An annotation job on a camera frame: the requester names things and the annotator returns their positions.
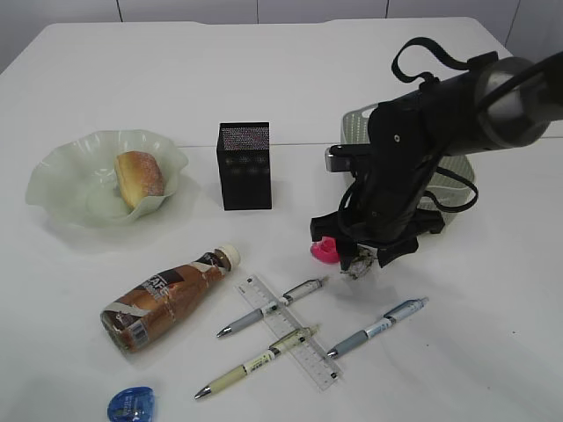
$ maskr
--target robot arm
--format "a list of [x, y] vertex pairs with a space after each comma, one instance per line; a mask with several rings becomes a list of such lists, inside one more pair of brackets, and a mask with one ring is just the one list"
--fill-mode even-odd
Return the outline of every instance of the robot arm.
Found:
[[[442, 63], [465, 73], [439, 81], [429, 72], [405, 75], [398, 66], [401, 52], [411, 46], [428, 48]], [[563, 120], [563, 54], [532, 65], [488, 53], [458, 62], [434, 41], [409, 41], [391, 66], [402, 82], [421, 77], [417, 91], [380, 103], [369, 116], [369, 144], [335, 145], [327, 151], [329, 171], [351, 171], [355, 182], [337, 212], [314, 218], [311, 237], [336, 239], [340, 265], [347, 270], [358, 244], [377, 248], [381, 267], [418, 249], [416, 237], [440, 233], [438, 211], [418, 209], [420, 198], [435, 201], [427, 186], [435, 172], [455, 178], [474, 192], [460, 212], [478, 198], [468, 180], [439, 167], [444, 156], [530, 145], [553, 120]]]

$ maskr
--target yellow pen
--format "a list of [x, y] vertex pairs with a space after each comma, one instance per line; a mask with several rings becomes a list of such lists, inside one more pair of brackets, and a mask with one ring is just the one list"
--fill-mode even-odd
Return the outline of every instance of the yellow pen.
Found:
[[287, 336], [284, 336], [273, 343], [264, 353], [259, 354], [254, 359], [248, 360], [246, 363], [235, 367], [225, 375], [222, 375], [216, 380], [210, 382], [194, 396], [195, 399], [202, 398], [209, 394], [215, 394], [222, 389], [226, 389], [235, 382], [242, 380], [259, 367], [265, 366], [268, 362], [271, 362], [282, 353], [304, 343], [308, 338], [311, 338], [315, 332], [317, 332], [317, 327], [305, 327], [292, 331]]

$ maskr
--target pink bottle cap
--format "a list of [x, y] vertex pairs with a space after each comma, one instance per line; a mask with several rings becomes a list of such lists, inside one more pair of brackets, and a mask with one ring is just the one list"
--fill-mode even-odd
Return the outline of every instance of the pink bottle cap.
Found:
[[325, 237], [320, 242], [315, 242], [311, 247], [313, 257], [325, 264], [336, 264], [340, 261], [336, 251], [336, 241], [333, 237]]

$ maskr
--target green glass bowl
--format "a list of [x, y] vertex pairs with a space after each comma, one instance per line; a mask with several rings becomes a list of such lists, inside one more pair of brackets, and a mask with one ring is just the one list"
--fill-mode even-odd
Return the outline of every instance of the green glass bowl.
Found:
[[[134, 209], [121, 198], [113, 160], [124, 152], [153, 155], [165, 179], [163, 196], [144, 198]], [[174, 143], [146, 130], [95, 132], [54, 149], [33, 170], [26, 203], [44, 207], [59, 222], [88, 227], [129, 224], [156, 211], [178, 188], [186, 156]]]

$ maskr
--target bread roll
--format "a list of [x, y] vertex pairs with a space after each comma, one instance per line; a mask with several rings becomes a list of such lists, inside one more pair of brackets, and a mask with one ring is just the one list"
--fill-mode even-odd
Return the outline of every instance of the bread roll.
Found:
[[115, 158], [115, 172], [120, 183], [121, 197], [135, 208], [146, 196], [165, 194], [165, 180], [151, 154], [129, 151]]

